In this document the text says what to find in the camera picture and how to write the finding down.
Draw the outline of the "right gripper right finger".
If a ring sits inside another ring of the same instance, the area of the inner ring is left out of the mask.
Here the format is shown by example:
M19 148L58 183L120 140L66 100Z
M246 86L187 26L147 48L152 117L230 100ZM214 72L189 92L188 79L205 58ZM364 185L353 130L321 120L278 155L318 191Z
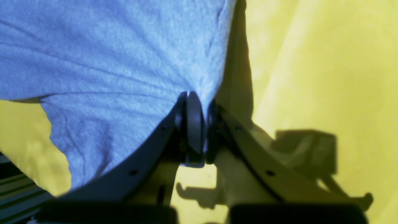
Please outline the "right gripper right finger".
M213 101L206 163L221 174L229 224L367 224L369 194L350 197L333 180L337 138L314 129L246 127Z

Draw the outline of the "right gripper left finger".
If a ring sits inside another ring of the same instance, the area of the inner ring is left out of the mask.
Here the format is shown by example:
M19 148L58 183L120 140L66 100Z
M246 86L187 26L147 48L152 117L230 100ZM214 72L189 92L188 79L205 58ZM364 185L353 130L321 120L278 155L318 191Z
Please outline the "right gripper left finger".
M182 92L169 114L121 164L83 187L45 203L39 224L176 224L169 203L180 165L205 165L203 110Z

